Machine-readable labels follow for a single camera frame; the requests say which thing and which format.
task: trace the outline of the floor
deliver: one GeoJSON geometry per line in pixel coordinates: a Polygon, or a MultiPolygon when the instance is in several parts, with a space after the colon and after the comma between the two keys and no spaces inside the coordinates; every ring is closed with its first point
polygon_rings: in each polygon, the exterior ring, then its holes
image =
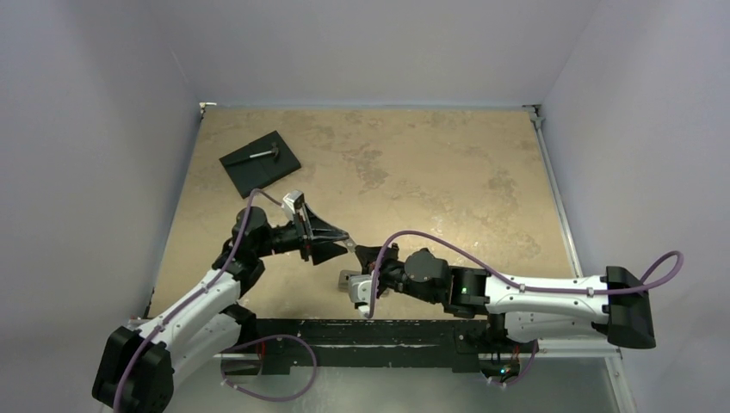
{"type": "MultiPolygon", "coordinates": [[[[427,231],[509,274],[572,277],[558,215],[529,116],[521,111],[209,109],[202,122],[166,247],[151,315],[200,280],[230,237],[244,201],[219,157],[277,130],[302,169],[265,190],[300,189],[321,218],[362,245],[396,231],[427,231]]],[[[285,219],[265,199],[273,224],[285,219]]],[[[399,239],[401,258],[428,246],[399,239]]],[[[297,254],[265,260],[267,271],[241,300],[259,317],[355,318],[337,290],[353,256],[317,267],[297,254]]],[[[391,293],[377,318],[451,318],[441,306],[391,293]]]]}

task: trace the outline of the tan countertop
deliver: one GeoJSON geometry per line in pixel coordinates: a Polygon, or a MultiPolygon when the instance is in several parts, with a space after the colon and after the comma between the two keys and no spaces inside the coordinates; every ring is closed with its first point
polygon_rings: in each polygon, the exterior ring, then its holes
{"type": "MultiPolygon", "coordinates": [[[[210,269],[245,202],[219,157],[277,130],[302,169],[266,188],[294,189],[322,219],[361,245],[396,231],[430,232],[505,273],[572,277],[560,222],[528,114],[510,111],[265,110],[212,108],[202,122],[170,230],[151,315],[173,304],[210,269]]],[[[272,224],[283,214],[263,197],[272,224]]],[[[415,237],[398,240],[401,259],[424,246],[452,263],[455,253],[415,237]]],[[[337,290],[352,255],[317,267],[298,254],[264,258],[266,272],[241,300],[259,317],[356,318],[337,290]]],[[[391,293],[377,318],[452,318],[440,305],[391,293]]]]}

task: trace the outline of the white wall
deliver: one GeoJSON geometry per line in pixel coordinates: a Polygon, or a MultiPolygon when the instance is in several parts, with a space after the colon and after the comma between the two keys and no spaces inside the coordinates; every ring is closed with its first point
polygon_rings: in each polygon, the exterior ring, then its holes
{"type": "Polygon", "coordinates": [[[202,101],[541,102],[598,0],[157,0],[202,101]]]}
{"type": "Polygon", "coordinates": [[[730,411],[729,22],[727,0],[603,0],[544,102],[586,272],[686,254],[658,347],[625,352],[641,412],[730,411]]]}
{"type": "Polygon", "coordinates": [[[149,297],[197,103],[141,1],[0,3],[0,406],[96,411],[149,297]]]}

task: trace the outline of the purple cable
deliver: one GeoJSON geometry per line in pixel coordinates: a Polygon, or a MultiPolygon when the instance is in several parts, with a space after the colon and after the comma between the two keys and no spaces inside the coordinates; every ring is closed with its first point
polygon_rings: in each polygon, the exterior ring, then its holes
{"type": "MultiPolygon", "coordinates": [[[[416,235],[419,237],[428,238],[431,241],[434,241],[436,243],[439,243],[443,245],[446,248],[449,248],[450,250],[456,251],[459,254],[465,256],[468,258],[471,262],[474,262],[475,264],[482,267],[487,272],[491,273],[495,277],[499,278],[501,281],[503,281],[505,284],[507,284],[510,287],[513,288],[521,288],[522,286],[515,281],[510,280],[503,274],[501,274],[496,269],[488,266],[484,262],[482,262],[479,258],[469,254],[465,250],[462,250],[461,248],[457,247],[456,245],[453,245],[451,243],[448,243],[444,240],[442,240],[439,237],[434,237],[433,235],[427,234],[425,232],[421,231],[412,231],[412,230],[405,230],[405,231],[398,231],[394,233],[392,236],[390,236],[386,242],[383,244],[383,246],[380,248],[380,252],[378,253],[378,258],[375,260],[375,269],[373,271],[373,286],[374,288],[371,289],[370,292],[370,312],[368,313],[367,318],[372,318],[375,314],[375,293],[378,291],[378,277],[380,277],[380,265],[383,261],[383,257],[386,254],[386,250],[388,245],[390,245],[393,240],[397,237],[401,237],[404,235],[416,235]]],[[[659,287],[661,285],[666,284],[674,278],[675,275],[679,272],[680,269],[682,269],[682,265],[684,264],[684,254],[682,254],[679,251],[670,251],[666,254],[662,255],[654,264],[652,264],[651,267],[644,273],[644,275],[641,277],[641,282],[644,282],[649,276],[654,272],[655,269],[659,265],[661,265],[664,261],[671,258],[672,256],[675,256],[677,258],[677,262],[675,262],[674,267],[667,273],[664,277],[656,280],[655,282],[650,282],[644,286],[640,287],[630,287],[630,288],[622,288],[620,290],[597,290],[593,293],[596,295],[623,295],[623,294],[633,294],[633,293],[640,293],[647,290],[650,290],[652,288],[659,287]]],[[[545,287],[524,287],[524,291],[530,291],[532,293],[559,293],[559,294],[586,294],[591,295],[591,291],[589,289],[582,289],[582,288],[545,288],[545,287]]]]}
{"type": "Polygon", "coordinates": [[[268,340],[273,340],[275,338],[286,338],[288,340],[294,340],[304,346],[306,348],[307,353],[312,357],[312,376],[310,376],[309,381],[306,382],[306,385],[299,391],[297,391],[295,394],[291,396],[285,396],[283,398],[275,398],[272,396],[264,396],[263,394],[258,394],[250,390],[246,390],[243,387],[240,387],[236,384],[233,384],[227,377],[226,373],[223,371],[222,362],[221,362],[221,369],[220,369],[220,376],[223,377],[223,383],[225,383],[228,387],[231,387],[233,390],[237,390],[242,392],[243,394],[247,394],[253,398],[257,398],[259,400],[263,400],[264,402],[290,402],[302,394],[309,391],[309,389],[312,388],[314,385],[314,380],[317,378],[317,357],[314,356],[314,350],[312,350],[312,347],[309,346],[304,340],[300,339],[297,336],[290,336],[289,334],[276,334],[273,336],[266,336],[264,338],[259,338],[258,340],[254,340],[252,342],[246,342],[244,344],[239,344],[238,346],[233,346],[227,350],[224,350],[224,353],[240,350],[241,348],[246,348],[249,346],[252,346],[254,344],[258,344],[260,342],[267,342],[268,340]]]}
{"type": "Polygon", "coordinates": [[[228,255],[228,258],[226,258],[226,262],[223,263],[223,266],[220,267],[220,271],[213,277],[210,282],[206,285],[205,288],[201,288],[197,290],[196,292],[190,294],[189,297],[187,297],[180,305],[176,306],[175,308],[170,311],[170,314],[167,315],[167,317],[163,318],[162,323],[152,329],[149,335],[145,337],[145,340],[142,341],[142,343],[137,347],[137,349],[134,351],[134,354],[132,354],[132,358],[129,359],[129,362],[127,363],[127,367],[125,367],[124,372],[121,374],[121,377],[119,378],[119,384],[116,386],[116,391],[114,392],[114,402],[112,403],[113,409],[115,413],[121,413],[121,394],[122,390],[124,389],[124,385],[127,383],[127,380],[129,379],[129,374],[132,372],[132,369],[134,367],[134,364],[137,363],[137,360],[142,355],[142,352],[147,347],[147,344],[149,344],[153,338],[158,334],[160,331],[164,331],[164,326],[167,325],[172,318],[174,318],[177,314],[180,313],[185,307],[187,307],[190,303],[195,301],[198,297],[200,297],[203,293],[205,293],[206,289],[211,288],[216,281],[220,279],[221,276],[225,273],[226,269],[228,269],[228,266],[231,265],[231,261],[233,261],[233,257],[236,255],[236,251],[238,250],[238,246],[241,244],[241,240],[243,239],[244,235],[244,228],[246,227],[246,224],[249,221],[249,215],[251,214],[251,206],[253,205],[253,198],[261,194],[268,198],[271,202],[274,202],[276,205],[281,205],[281,202],[278,202],[274,198],[272,198],[270,195],[263,192],[261,189],[255,188],[251,191],[249,194],[249,200],[248,203],[246,203],[246,209],[244,212],[244,217],[241,222],[241,231],[238,232],[238,236],[236,237],[236,240],[233,242],[233,246],[231,248],[231,253],[228,255]]]}

